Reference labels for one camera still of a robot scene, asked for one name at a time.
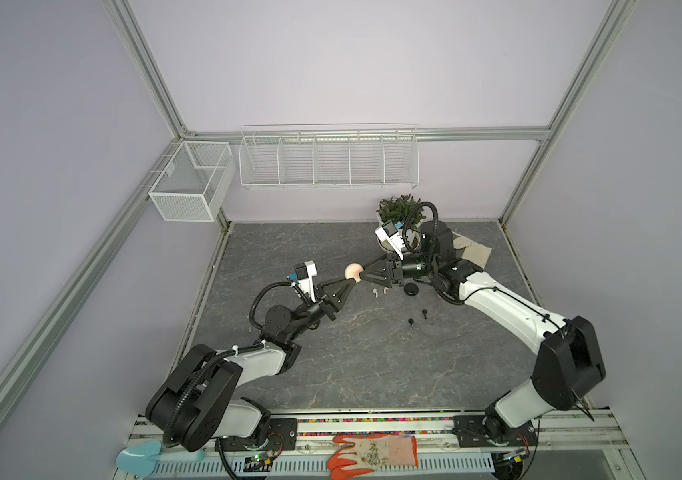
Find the blue shovel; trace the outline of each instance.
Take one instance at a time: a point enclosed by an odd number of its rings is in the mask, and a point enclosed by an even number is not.
[[[151,440],[135,447],[125,448],[117,455],[115,465],[124,472],[139,477],[148,477],[154,472],[157,462],[200,462],[205,456],[202,450],[160,453],[161,447],[159,440]]]

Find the white mesh basket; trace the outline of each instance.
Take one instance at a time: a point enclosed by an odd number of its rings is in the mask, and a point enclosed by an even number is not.
[[[149,197],[165,220],[214,222],[236,169],[229,143],[183,141]]]
[[[419,182],[415,131],[245,136],[240,180],[247,188],[414,187]]]

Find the wire rack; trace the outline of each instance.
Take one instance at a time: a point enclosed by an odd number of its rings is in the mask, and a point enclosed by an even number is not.
[[[247,188],[414,187],[415,130],[247,135],[240,144],[240,181]]]
[[[165,220],[214,222],[236,169],[229,143],[183,141],[149,197]]]

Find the cloth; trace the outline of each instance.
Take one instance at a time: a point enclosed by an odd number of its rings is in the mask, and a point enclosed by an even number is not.
[[[418,466],[414,436],[372,433],[366,436],[333,437],[346,444],[328,460],[330,480],[346,480],[365,475],[381,466]]]
[[[460,258],[469,260],[473,264],[480,265],[485,268],[490,257],[490,252],[493,251],[489,246],[478,244],[472,239],[466,238],[463,235],[458,235],[453,232],[453,248],[456,250],[463,249],[462,252],[456,252]]]

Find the gardening glove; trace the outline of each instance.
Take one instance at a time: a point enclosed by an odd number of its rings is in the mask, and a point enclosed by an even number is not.
[[[418,466],[415,437],[374,433],[366,436],[333,437],[335,443],[348,444],[338,450],[330,460],[330,480],[346,480],[365,475],[380,466]]]

